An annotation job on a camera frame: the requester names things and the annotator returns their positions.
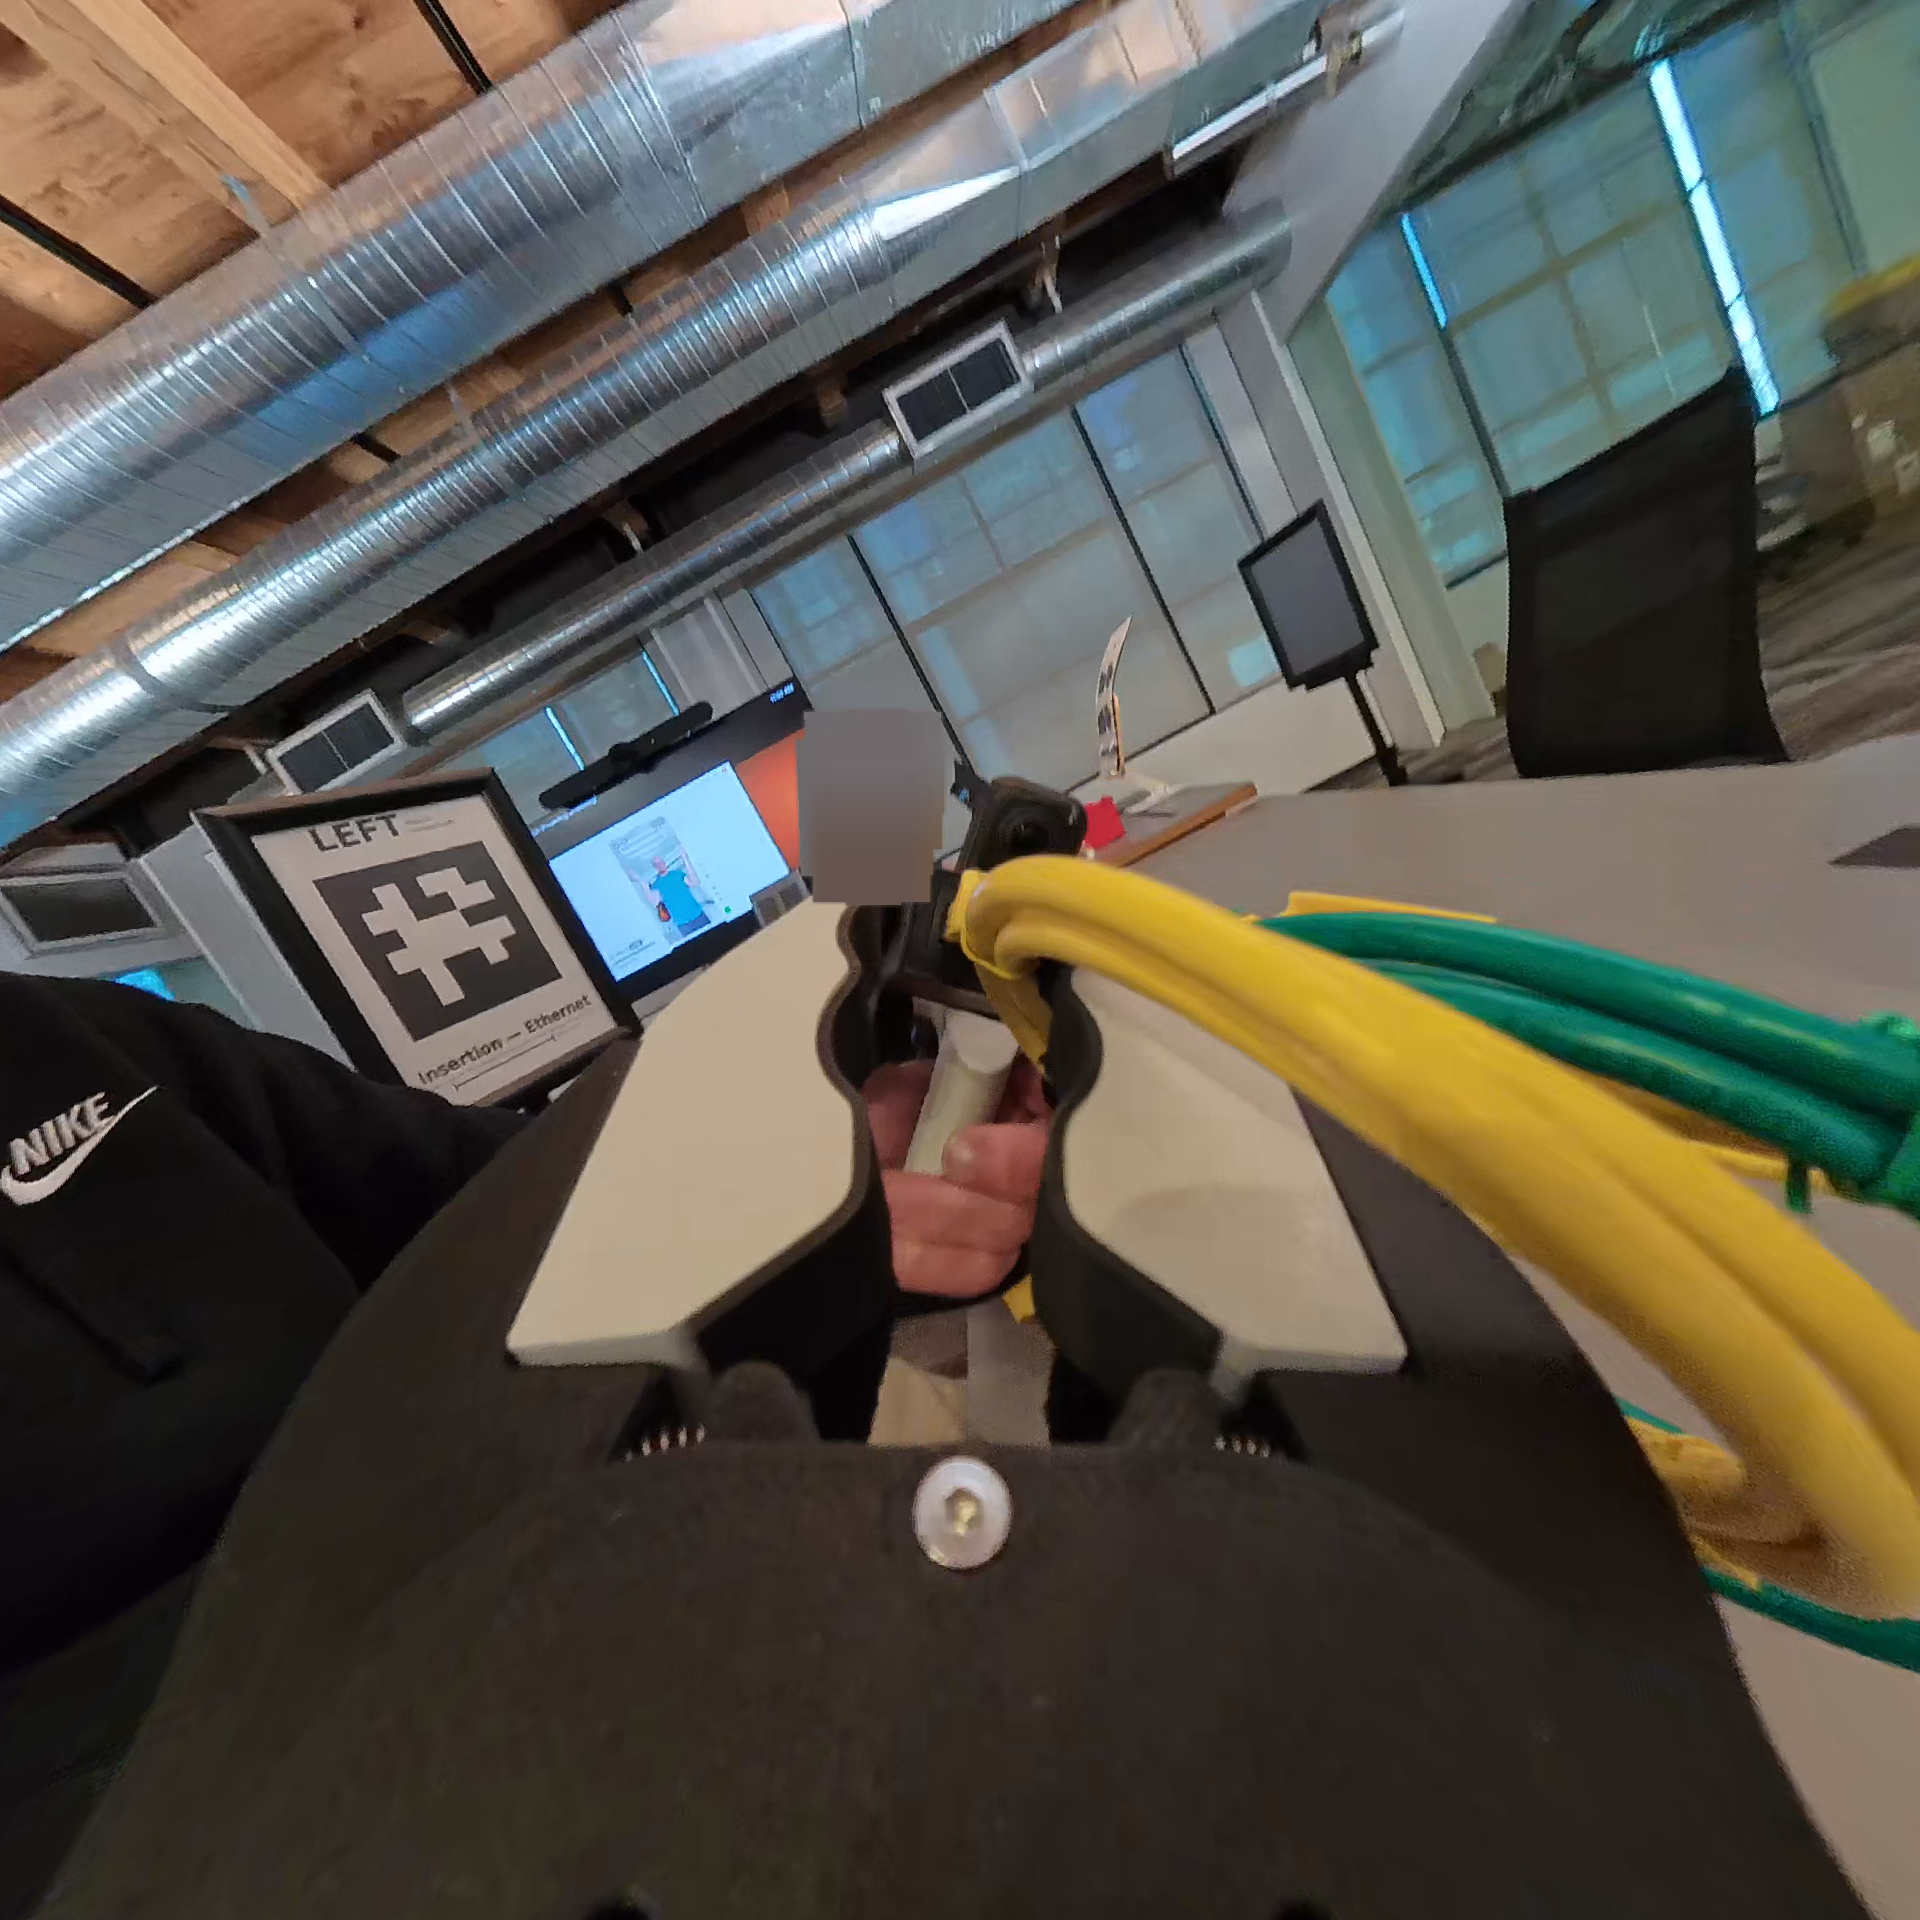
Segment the clear stand with paper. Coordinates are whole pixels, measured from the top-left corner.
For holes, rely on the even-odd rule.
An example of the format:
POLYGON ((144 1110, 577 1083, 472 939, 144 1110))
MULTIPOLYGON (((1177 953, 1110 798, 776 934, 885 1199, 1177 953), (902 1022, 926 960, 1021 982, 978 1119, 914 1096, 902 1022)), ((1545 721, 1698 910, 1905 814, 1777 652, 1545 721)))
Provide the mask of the clear stand with paper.
POLYGON ((1173 785, 1132 770, 1119 710, 1119 663, 1132 630, 1127 615, 1105 638, 1094 674, 1094 801, 1110 802, 1117 814, 1152 809, 1177 794, 1173 785))

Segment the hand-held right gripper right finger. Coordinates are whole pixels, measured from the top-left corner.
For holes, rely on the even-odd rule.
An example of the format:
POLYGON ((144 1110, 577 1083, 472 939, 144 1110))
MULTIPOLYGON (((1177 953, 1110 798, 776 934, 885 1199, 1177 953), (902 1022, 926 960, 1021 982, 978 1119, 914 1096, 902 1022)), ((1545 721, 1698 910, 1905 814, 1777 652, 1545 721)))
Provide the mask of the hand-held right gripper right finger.
POLYGON ((1046 1011, 1029 1241, 1046 1438, 1104 1440, 1154 1375, 1269 1432, 1282 1377, 1401 1382, 1408 1335, 1286 1082, 1089 967, 1054 970, 1046 1011))

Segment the black high-back chair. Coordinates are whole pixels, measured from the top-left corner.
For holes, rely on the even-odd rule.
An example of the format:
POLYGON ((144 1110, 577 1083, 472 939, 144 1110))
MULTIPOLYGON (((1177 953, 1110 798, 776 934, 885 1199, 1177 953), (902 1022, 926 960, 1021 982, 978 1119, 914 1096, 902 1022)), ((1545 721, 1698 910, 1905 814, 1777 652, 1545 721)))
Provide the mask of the black high-back chair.
POLYGON ((1504 743, 1524 779, 1782 764, 1760 666, 1742 368, 1504 503, 1504 743))

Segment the person's left hand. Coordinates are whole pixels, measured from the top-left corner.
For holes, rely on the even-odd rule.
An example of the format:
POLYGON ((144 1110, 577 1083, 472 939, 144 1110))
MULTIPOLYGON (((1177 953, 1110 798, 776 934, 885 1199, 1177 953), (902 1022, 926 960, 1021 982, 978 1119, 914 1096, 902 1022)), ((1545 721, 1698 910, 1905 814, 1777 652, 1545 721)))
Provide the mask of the person's left hand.
POLYGON ((952 1131, 934 1170, 912 1170, 908 1150, 929 1075, 929 1063, 890 1063, 865 1080, 862 1096, 901 1295, 972 1304, 1017 1278, 1036 1224, 1052 1110, 1037 1068, 1017 1056, 993 1119, 952 1131))

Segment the brown desk with black legs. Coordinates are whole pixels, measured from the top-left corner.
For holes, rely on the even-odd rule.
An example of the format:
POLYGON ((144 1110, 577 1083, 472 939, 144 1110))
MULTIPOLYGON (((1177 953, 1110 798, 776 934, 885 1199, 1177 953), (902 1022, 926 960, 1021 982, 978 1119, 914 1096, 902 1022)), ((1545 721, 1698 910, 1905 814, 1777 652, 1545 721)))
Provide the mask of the brown desk with black legs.
POLYGON ((1140 795, 1119 808, 1119 835, 1092 854, 1092 859, 1112 868, 1134 868, 1257 801, 1257 787, 1249 783, 1180 785, 1140 795))

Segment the wall television screen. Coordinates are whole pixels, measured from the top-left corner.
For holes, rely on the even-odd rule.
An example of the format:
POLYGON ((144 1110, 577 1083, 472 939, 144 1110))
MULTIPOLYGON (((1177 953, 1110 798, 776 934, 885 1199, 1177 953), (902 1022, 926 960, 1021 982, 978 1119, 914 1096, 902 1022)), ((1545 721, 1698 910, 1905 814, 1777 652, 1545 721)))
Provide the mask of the wall television screen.
POLYGON ((785 680, 597 801, 543 811, 534 840, 614 986, 646 1001, 807 899, 785 680))

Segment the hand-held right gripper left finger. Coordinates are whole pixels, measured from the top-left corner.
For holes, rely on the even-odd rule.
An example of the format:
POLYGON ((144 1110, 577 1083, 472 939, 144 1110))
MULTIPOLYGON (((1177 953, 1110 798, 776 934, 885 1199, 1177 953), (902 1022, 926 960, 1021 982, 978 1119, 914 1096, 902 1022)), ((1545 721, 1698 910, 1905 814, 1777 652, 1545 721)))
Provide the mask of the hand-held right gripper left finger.
POLYGON ((644 1036, 506 1331, 521 1368, 714 1378, 767 1362, 865 1438, 895 1320, 873 908, 804 903, 644 1036))

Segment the black monitor on stand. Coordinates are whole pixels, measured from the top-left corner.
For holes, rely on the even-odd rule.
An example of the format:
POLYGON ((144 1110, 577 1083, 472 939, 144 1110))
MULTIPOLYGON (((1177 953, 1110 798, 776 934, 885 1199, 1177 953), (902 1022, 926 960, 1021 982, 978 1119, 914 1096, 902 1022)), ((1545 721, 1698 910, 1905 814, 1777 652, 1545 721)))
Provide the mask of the black monitor on stand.
POLYGON ((1311 503, 1244 555, 1238 579, 1252 599, 1285 686, 1294 690, 1341 686, 1356 707, 1384 785, 1406 787, 1408 769, 1362 683, 1375 660, 1378 636, 1327 503, 1311 503))

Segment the silver ventilation duct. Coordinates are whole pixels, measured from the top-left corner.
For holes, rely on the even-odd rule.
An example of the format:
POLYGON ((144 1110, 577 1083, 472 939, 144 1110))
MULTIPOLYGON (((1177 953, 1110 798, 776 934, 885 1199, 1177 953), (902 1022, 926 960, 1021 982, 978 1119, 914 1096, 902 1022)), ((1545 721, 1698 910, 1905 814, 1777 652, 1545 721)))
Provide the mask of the silver ventilation duct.
POLYGON ((4 400, 4 644, 1062 10, 598 16, 4 400))
POLYGON ((1014 387, 944 439, 920 448, 895 424, 869 424, 409 689, 399 699, 409 736, 433 753, 458 753, 504 727, 517 702, 542 704, 634 636, 761 576, 1152 358, 1278 276, 1288 254, 1290 222, 1278 200, 1220 215, 1013 342, 1002 354, 1014 364, 1014 387))
POLYGON ((4 844, 1002 250, 1064 150, 961 116, 790 208, 394 470, 4 704, 4 844))

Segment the white air vent grille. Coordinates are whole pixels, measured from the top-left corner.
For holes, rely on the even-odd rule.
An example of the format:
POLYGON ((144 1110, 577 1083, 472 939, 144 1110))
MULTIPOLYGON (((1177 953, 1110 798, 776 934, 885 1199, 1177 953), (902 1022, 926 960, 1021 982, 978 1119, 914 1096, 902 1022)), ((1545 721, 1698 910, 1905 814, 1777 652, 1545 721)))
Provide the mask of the white air vent grille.
POLYGON ((1017 337, 997 320, 880 390, 908 463, 926 466, 978 439, 1036 392, 1017 337))
POLYGON ((289 795, 314 795, 334 787, 368 785, 406 759, 414 742, 394 711, 372 690, 268 747, 264 759, 289 795))

